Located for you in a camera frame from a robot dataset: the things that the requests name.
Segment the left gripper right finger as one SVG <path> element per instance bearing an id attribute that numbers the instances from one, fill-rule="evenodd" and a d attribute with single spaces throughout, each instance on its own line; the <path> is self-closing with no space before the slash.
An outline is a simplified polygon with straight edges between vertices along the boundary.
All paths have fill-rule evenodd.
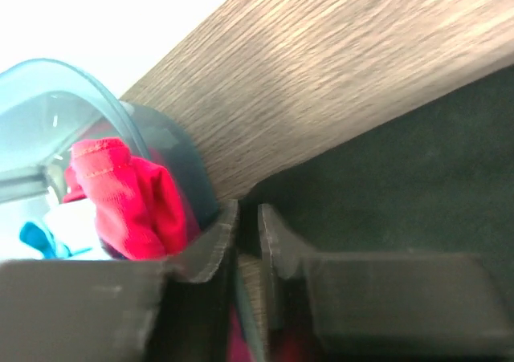
<path id="1" fill-rule="evenodd" d="M 482 260 L 437 252 L 324 252 L 259 207 L 274 361 L 503 361 L 513 322 Z"/>

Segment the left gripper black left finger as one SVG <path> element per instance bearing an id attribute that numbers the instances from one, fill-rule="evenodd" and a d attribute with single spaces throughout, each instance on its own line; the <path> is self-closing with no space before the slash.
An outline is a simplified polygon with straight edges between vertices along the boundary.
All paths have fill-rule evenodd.
<path id="1" fill-rule="evenodd" d="M 226 360 L 238 218 L 165 260 L 2 262 L 2 360 Z"/>

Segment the black t shirt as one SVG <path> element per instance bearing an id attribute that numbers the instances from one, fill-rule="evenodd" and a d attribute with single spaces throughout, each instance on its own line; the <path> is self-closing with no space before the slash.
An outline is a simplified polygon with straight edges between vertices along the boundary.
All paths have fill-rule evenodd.
<path id="1" fill-rule="evenodd" d="M 513 70 L 505 68 L 258 183 L 239 247 L 273 205 L 321 250 L 466 251 L 513 293 Z"/>

